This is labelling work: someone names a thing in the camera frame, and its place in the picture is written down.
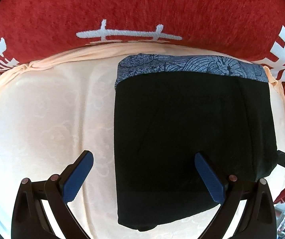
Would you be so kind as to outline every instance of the floral pattern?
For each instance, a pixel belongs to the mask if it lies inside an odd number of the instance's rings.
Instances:
[[[120,61],[115,88],[121,81],[132,76],[177,71],[238,76],[268,82],[266,73],[261,65],[245,63],[228,57],[138,54],[130,55]]]

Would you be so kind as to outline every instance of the blue gripper pad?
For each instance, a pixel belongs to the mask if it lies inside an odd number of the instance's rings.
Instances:
[[[64,203],[71,202],[75,199],[79,189],[84,183],[87,175],[94,164],[93,154],[88,151],[86,156],[81,160],[72,174],[68,177],[62,190],[62,198]]]
[[[194,164],[212,199],[223,204],[226,198],[224,186],[201,153],[197,153],[194,157]]]

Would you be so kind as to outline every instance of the metal screw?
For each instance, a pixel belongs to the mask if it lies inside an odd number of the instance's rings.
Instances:
[[[235,175],[231,174],[229,176],[229,180],[231,180],[232,182],[236,182],[238,180],[238,177],[236,177]]]
[[[21,181],[22,184],[27,184],[27,182],[28,182],[28,178],[24,178],[24,179]]]
[[[57,181],[58,180],[58,178],[59,178],[59,175],[58,174],[53,174],[52,176],[51,176],[51,181]]]
[[[265,179],[260,179],[260,183],[262,183],[263,185],[267,184],[267,181]]]

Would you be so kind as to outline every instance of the copper rivet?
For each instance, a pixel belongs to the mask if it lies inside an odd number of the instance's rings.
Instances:
[[[24,179],[21,181],[22,184],[26,184],[27,182],[28,182],[28,178],[24,178]]]
[[[230,179],[231,181],[233,181],[233,182],[236,182],[236,181],[238,180],[238,177],[236,177],[235,175],[231,174],[231,175],[229,176],[229,179]]]
[[[58,174],[53,174],[52,176],[51,176],[51,181],[57,181],[58,180],[58,178],[59,178],[59,175]]]

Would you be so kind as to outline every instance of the black fabric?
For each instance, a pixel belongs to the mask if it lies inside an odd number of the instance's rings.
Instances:
[[[115,98],[118,223],[148,230],[216,206],[194,166],[198,151],[257,181],[276,150],[268,83],[199,72],[128,78]]]

